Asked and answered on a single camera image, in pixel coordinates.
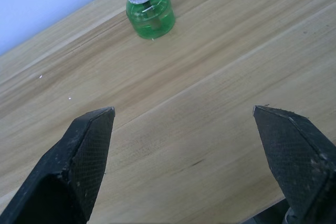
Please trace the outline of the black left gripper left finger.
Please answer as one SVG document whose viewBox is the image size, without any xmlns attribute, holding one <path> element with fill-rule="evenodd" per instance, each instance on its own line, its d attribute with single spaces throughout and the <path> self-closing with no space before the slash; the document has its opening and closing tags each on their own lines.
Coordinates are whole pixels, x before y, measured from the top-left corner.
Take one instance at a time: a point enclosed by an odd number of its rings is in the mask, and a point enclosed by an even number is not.
<svg viewBox="0 0 336 224">
<path fill-rule="evenodd" d="M 87 223 L 106 170 L 115 109 L 88 112 L 38 161 L 1 223 Z"/>
</svg>

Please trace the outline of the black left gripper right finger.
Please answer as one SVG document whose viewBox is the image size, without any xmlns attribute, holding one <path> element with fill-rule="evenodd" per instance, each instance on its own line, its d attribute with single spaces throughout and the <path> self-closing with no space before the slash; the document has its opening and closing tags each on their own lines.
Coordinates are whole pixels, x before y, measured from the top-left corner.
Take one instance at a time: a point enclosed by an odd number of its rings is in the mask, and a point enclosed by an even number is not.
<svg viewBox="0 0 336 224">
<path fill-rule="evenodd" d="M 335 145 L 306 117 L 254 106 L 269 168 L 298 223 L 335 223 Z"/>
</svg>

